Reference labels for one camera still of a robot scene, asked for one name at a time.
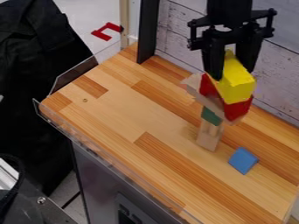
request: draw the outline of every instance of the metal frame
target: metal frame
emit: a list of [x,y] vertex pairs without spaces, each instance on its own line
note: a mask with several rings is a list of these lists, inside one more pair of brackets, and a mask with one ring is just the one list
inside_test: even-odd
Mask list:
[[121,35],[121,48],[129,45],[129,0],[120,0],[120,18],[123,32]]
[[72,154],[89,224],[119,224],[119,198],[129,199],[126,207],[142,214],[143,224],[188,223],[92,150],[73,143]]
[[142,0],[140,10],[137,63],[155,54],[160,0]]

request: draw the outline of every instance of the toy block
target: toy block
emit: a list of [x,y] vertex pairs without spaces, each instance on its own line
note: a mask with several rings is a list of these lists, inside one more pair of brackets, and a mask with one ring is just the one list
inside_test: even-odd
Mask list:
[[220,97],[217,88],[212,84],[212,81],[210,80],[207,73],[204,73],[202,75],[199,93],[201,93],[204,96],[212,95]]
[[223,126],[217,126],[218,131],[217,131],[217,135],[216,136],[211,136],[209,132],[207,131],[201,131],[201,128],[199,129],[198,132],[198,138],[196,140],[196,143],[209,150],[209,151],[216,151],[216,148],[218,146],[218,143],[222,137],[222,133],[224,130]]
[[241,101],[233,104],[226,104],[223,101],[224,112],[227,120],[234,121],[238,117],[244,116],[248,113],[254,97],[251,96],[247,101]]
[[247,101],[255,90],[254,77],[242,66],[233,52],[226,51],[223,77],[216,81],[208,75],[226,104]]
[[215,115],[215,113],[207,107],[203,107],[201,117],[215,126],[220,126],[220,124],[222,123],[222,119]]
[[212,81],[208,77],[208,75],[205,73],[202,76],[202,80],[200,83],[199,93],[205,96],[212,96],[212,97],[218,97],[221,100],[221,104],[223,105],[223,110],[225,113],[225,117],[229,121],[233,121],[237,119],[240,116],[244,116],[248,110],[250,109],[250,106],[253,101],[253,97],[251,96],[246,101],[241,101],[233,104],[227,104],[218,94],[216,87],[213,86]]
[[259,162],[259,159],[255,157],[250,151],[245,148],[239,147],[228,163],[243,175],[247,174],[253,166]]
[[224,107],[223,102],[220,100],[220,98],[213,97],[213,96],[204,96],[199,92],[199,87],[202,79],[204,78],[204,75],[201,75],[200,73],[195,73],[191,75],[190,77],[184,79],[181,84],[187,85],[187,92],[190,95],[193,95],[195,97],[195,100],[197,102],[200,102],[202,105],[209,108],[212,112],[215,113],[216,116],[220,117],[223,121],[225,121],[229,125],[234,125],[241,121],[241,119],[244,116],[240,116],[235,120],[229,121],[226,119],[226,115],[224,113]]

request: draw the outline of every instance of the wooden table surface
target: wooden table surface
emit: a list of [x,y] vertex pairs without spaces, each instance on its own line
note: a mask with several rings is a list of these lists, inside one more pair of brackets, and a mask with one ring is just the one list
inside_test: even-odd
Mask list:
[[[135,61],[133,45],[47,97],[41,111],[191,223],[188,214],[282,223],[299,183],[299,130],[252,107],[226,125],[216,152],[202,149],[202,106],[178,86],[191,74],[157,56]],[[227,163],[239,146],[260,159],[245,176]]]

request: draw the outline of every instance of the blue square block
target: blue square block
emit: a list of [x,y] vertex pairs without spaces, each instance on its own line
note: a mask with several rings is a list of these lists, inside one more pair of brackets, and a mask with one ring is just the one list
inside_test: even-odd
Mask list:
[[259,162],[257,157],[255,157],[250,151],[241,147],[236,150],[228,161],[230,165],[244,175],[247,174],[257,162]]

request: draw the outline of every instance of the white wall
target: white wall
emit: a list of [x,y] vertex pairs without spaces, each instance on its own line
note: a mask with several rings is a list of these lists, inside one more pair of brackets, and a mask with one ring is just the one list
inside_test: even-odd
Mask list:
[[[192,72],[203,71],[200,51],[186,47],[187,22],[203,17],[206,0],[161,0],[156,54]],[[299,126],[299,1],[254,0],[254,8],[273,7],[275,38],[263,43],[254,70],[254,104]]]

